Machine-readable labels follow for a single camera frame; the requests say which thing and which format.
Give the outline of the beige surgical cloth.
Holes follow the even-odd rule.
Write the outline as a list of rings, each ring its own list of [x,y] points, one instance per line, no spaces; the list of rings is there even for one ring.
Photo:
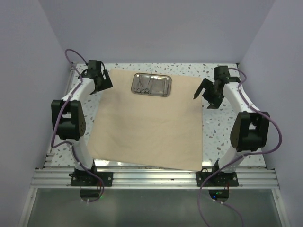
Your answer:
[[[172,75],[167,97],[131,91],[134,71],[112,69],[88,141],[95,159],[163,168],[202,168],[202,100],[199,77]]]

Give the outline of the steel surgical scissors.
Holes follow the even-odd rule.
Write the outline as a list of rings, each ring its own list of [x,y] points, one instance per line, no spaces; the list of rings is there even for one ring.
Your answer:
[[[151,81],[151,77],[152,77],[152,73],[148,77],[148,82],[147,82],[146,87],[145,87],[145,92],[146,93],[149,93],[149,84],[150,84],[150,81]]]

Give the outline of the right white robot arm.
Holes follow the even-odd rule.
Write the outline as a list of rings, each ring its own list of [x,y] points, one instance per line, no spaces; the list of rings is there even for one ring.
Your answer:
[[[237,114],[230,133],[231,146],[225,155],[215,162],[211,180],[215,185],[223,185],[228,175],[234,173],[247,156],[260,155],[266,145],[269,129],[269,113],[260,111],[248,98],[239,77],[233,77],[228,66],[214,68],[214,81],[203,79],[194,93],[194,98],[202,96],[209,109],[218,109],[227,99]]]

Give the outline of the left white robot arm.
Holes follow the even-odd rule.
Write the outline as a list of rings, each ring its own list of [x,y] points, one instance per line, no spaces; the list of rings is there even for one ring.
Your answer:
[[[75,168],[84,171],[82,181],[92,186],[98,181],[98,173],[92,170],[94,161],[84,140],[86,120],[82,105],[89,95],[112,88],[113,84],[103,62],[89,60],[86,65],[87,68],[79,74],[71,91],[51,103],[53,125],[51,148],[63,144],[70,146]]]

